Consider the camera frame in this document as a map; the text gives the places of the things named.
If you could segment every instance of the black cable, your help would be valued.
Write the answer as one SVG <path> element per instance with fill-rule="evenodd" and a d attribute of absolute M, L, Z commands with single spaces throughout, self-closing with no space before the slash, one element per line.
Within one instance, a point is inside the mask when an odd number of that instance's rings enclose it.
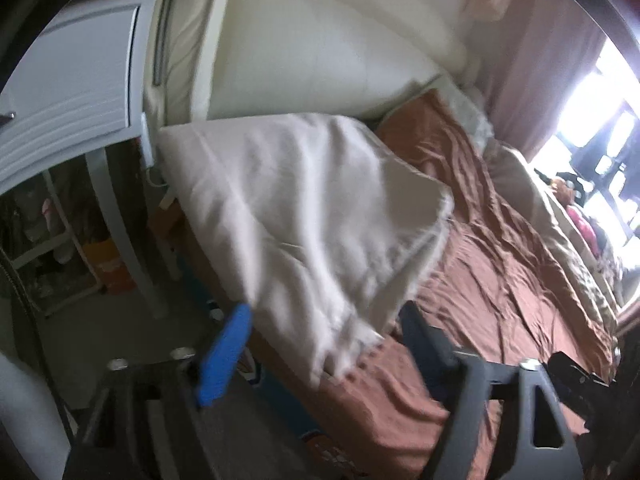
<path fill-rule="evenodd" d="M 11 286 L 14 288 L 15 295 L 18 297 L 18 302 L 24 309 L 24 312 L 29 319 L 31 335 L 33 336 L 33 343 L 36 349 L 36 355 L 38 357 L 40 368 L 42 369 L 42 373 L 44 374 L 44 379 L 47 383 L 47 387 L 49 388 L 49 391 L 53 396 L 53 401 L 56 403 L 56 409 L 58 410 L 58 415 L 60 416 L 62 426 L 65 428 L 66 437 L 69 440 L 69 444 L 73 445 L 74 432 L 71 430 L 71 424 L 69 423 L 68 415 L 66 414 L 65 403 L 62 400 L 62 397 L 60 396 L 60 393 L 56 388 L 56 384 L 53 381 L 51 370 L 49 370 L 49 365 L 47 365 L 47 359 L 44 355 L 44 348 L 42 347 L 42 340 L 40 339 L 40 332 L 38 331 L 36 318 L 33 315 L 33 305 L 31 303 L 31 299 L 27 294 L 27 290 L 24 288 L 24 283 L 20 279 L 20 276 L 18 276 L 18 273 L 15 271 L 14 266 L 12 266 L 11 260 L 6 255 L 2 247 L 0 247 L 0 268 L 2 269 L 2 272 L 6 276 Z"/>

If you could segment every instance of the gray floor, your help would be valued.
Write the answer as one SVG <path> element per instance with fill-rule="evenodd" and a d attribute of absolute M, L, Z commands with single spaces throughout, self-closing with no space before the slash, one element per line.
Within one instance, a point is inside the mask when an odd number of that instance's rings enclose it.
<path fill-rule="evenodd" d="M 113 358 L 158 362 L 179 346 L 190 346 L 212 328 L 180 283 L 165 283 L 169 316 L 155 320 L 137 290 L 95 294 L 40 320 L 40 333 L 54 380 L 72 409 L 84 408 Z M 17 336 L 28 336 L 18 331 Z"/>

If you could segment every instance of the white blanket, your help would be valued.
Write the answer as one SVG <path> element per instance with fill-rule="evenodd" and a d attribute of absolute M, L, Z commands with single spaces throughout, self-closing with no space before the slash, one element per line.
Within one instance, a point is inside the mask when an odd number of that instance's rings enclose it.
<path fill-rule="evenodd" d="M 358 121 L 191 123 L 162 129 L 159 147 L 229 298 L 311 386 L 380 341 L 444 247 L 449 189 Z"/>

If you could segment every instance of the white table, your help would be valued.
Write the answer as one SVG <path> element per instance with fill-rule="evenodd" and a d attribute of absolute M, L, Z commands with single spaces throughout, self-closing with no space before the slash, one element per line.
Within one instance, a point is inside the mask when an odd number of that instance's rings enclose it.
<path fill-rule="evenodd" d="M 148 139 L 142 112 L 155 0 L 85 0 L 31 45 L 0 94 L 0 194 L 84 155 L 105 224 L 152 313 L 166 305 L 144 271 L 116 202 L 105 147 Z"/>

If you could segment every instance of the table leg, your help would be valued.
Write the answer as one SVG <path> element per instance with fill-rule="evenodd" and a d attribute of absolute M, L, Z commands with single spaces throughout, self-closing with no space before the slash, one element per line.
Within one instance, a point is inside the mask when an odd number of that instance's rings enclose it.
<path fill-rule="evenodd" d="M 107 162 L 107 153 L 104 148 L 93 150 L 84 155 L 86 167 L 89 170 L 89 177 L 94 188 L 95 196 L 98 199 L 100 211 L 104 217 L 104 222 L 113 239 L 123 263 L 127 267 L 129 274 L 136 283 L 138 290 L 145 298 L 146 304 L 153 316 L 157 319 L 167 314 L 167 306 L 158 295 L 156 287 L 152 283 L 149 275 L 145 272 L 136 255 L 136 251 L 131 244 L 124 220 L 118 208 L 116 195 L 113 192 L 111 175 Z"/>

